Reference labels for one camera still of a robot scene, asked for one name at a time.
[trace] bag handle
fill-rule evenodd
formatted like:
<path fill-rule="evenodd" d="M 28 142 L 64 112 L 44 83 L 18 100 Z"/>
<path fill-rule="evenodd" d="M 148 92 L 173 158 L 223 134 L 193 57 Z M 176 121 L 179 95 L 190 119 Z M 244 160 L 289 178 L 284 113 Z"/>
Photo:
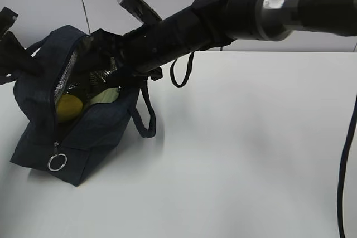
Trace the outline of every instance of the bag handle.
<path fill-rule="evenodd" d="M 22 71 L 15 70 L 10 76 L 0 75 L 0 86 L 17 80 L 20 77 L 21 73 Z"/>
<path fill-rule="evenodd" d="M 186 74 L 185 74 L 185 77 L 184 77 L 184 80 L 182 81 L 182 84 L 179 85 L 176 81 L 176 78 L 175 78 L 175 71 L 174 71 L 174 68 L 175 68 L 175 64 L 176 64 L 176 61 L 177 59 L 172 63 L 171 67 L 170 67 L 170 78 L 171 78 L 171 81 L 173 83 L 173 85 L 177 88 L 182 88 L 183 86 L 185 86 L 187 84 L 187 82 L 189 81 L 189 78 L 190 78 L 190 75 L 191 75 L 191 72 L 192 72 L 192 63 L 194 61 L 194 54 L 195 52 L 192 52 L 190 54 L 190 57 L 189 57 L 189 61 L 187 62 L 187 69 L 186 69 Z"/>
<path fill-rule="evenodd" d="M 155 117 L 154 109 L 152 108 L 152 105 L 150 102 L 149 91 L 148 91 L 148 87 L 147 87 L 147 79 L 142 81 L 139 84 L 139 87 L 140 87 L 141 94 L 144 97 L 144 101 L 145 101 L 146 107 L 147 107 L 147 109 L 149 111 L 149 115 L 150 115 L 149 128 L 147 129 L 144 126 L 143 120 L 141 119 L 139 111 L 136 108 L 136 104 L 132 105 L 129 108 L 129 113 L 130 113 L 131 117 L 133 118 L 133 121 L 135 123 L 137 130 L 139 131 L 140 136 L 142 136 L 143 138 L 152 138 L 156 134 L 156 117 Z"/>
<path fill-rule="evenodd" d="M 47 39 L 49 39 L 49 36 L 46 36 L 44 39 L 32 44 L 30 47 L 26 49 L 26 52 L 29 53 L 30 55 L 34 54 L 36 50 L 38 50 L 42 45 L 46 42 Z"/>

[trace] zipper pull ring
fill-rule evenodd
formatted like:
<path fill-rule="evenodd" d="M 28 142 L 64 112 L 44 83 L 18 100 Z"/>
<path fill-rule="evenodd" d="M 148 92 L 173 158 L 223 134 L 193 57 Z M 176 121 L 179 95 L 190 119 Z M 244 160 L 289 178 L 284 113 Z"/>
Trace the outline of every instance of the zipper pull ring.
<path fill-rule="evenodd" d="M 64 153 L 58 153 L 58 146 L 59 146 L 58 141 L 55 141 L 54 142 L 55 154 L 50 158 L 49 162 L 47 163 L 47 167 L 52 172 L 56 172 L 56 171 L 61 170 L 67 164 L 67 156 Z M 52 168 L 51 167 L 52 160 L 55 159 L 56 157 L 59 157 L 59 156 L 63 157 L 63 159 L 64 159 L 63 164 L 59 168 Z"/>

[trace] white table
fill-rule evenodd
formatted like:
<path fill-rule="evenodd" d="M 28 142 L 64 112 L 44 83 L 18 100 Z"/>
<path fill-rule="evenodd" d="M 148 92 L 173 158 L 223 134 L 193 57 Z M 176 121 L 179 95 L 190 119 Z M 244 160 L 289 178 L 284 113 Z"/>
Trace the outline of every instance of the white table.
<path fill-rule="evenodd" d="M 130 123 L 110 159 L 77 188 L 8 163 L 27 120 L 12 85 L 1 86 L 0 237 L 338 237 L 337 175 L 356 57 L 201 52 L 182 89 L 165 68 L 149 85 L 156 138 L 140 138 Z M 177 64 L 180 78 L 185 65 Z M 146 115 L 142 101 L 139 109 Z M 354 144 L 347 237 L 357 236 L 356 196 Z"/>

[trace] yellow fruit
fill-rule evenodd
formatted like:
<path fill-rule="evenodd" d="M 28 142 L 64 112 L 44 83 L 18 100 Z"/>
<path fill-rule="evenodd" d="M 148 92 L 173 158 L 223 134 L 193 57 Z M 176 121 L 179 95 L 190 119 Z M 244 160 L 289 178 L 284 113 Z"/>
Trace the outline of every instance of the yellow fruit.
<path fill-rule="evenodd" d="M 57 119 L 59 123 L 64 123 L 75 119 L 82 112 L 83 103 L 76 96 L 64 94 L 59 99 L 56 107 Z"/>

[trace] black strap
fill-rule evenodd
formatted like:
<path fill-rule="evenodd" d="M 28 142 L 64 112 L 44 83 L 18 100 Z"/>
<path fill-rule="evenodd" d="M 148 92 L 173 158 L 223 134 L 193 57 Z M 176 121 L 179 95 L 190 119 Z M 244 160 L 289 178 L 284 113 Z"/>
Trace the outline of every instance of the black strap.
<path fill-rule="evenodd" d="M 172 63 L 171 67 L 170 67 L 170 78 L 171 78 L 171 81 L 173 83 L 174 86 L 178 87 L 178 88 L 181 88 L 183 86 L 185 86 L 190 78 L 190 75 L 191 75 L 191 72 L 192 72 L 192 63 L 194 61 L 194 52 L 192 52 L 190 54 L 190 57 L 189 57 L 189 61 L 187 62 L 187 70 L 186 70 L 186 74 L 185 74 L 185 78 L 184 80 L 182 81 L 182 84 L 179 85 L 177 82 L 176 82 L 176 79 L 175 79 L 175 71 L 174 71 L 174 67 L 175 67 L 175 64 L 176 64 L 176 61 L 177 59 Z"/>
<path fill-rule="evenodd" d="M 343 197 L 344 197 L 344 187 L 345 187 L 345 175 L 347 168 L 348 155 L 350 153 L 353 135 L 356 130 L 357 125 L 357 99 L 355 106 L 352 112 L 350 126 L 347 131 L 347 137 L 342 150 L 341 162 L 340 162 L 340 171 L 339 171 L 339 182 L 337 186 L 337 222 L 339 225 L 339 234 L 341 238 L 345 238 L 344 230 L 344 213 L 343 213 Z"/>
<path fill-rule="evenodd" d="M 156 134 L 156 117 L 155 117 L 154 109 L 152 108 L 150 102 L 149 91 L 147 88 L 147 79 L 145 79 L 145 81 L 143 81 L 143 83 L 140 84 L 140 90 L 141 90 L 141 94 L 144 97 L 144 101 L 150 115 L 149 128 L 147 129 L 144 126 L 143 120 L 141 119 L 141 116 L 136 106 L 133 105 L 132 107 L 130 107 L 129 113 L 133 118 L 133 121 L 135 123 L 136 128 L 139 131 L 140 136 L 142 136 L 143 138 L 152 138 Z"/>
<path fill-rule="evenodd" d="M 11 75 L 9 76 L 2 76 L 0 75 L 0 86 L 7 84 L 7 83 L 11 83 L 14 82 L 15 80 L 17 80 L 20 75 L 21 75 L 22 71 L 21 70 L 15 70 Z"/>
<path fill-rule="evenodd" d="M 36 52 L 42 45 L 46 42 L 46 40 L 49 38 L 50 35 L 46 36 L 44 39 L 40 40 L 39 42 L 36 42 L 32 44 L 30 47 L 26 49 L 26 52 L 32 55 L 33 53 Z"/>

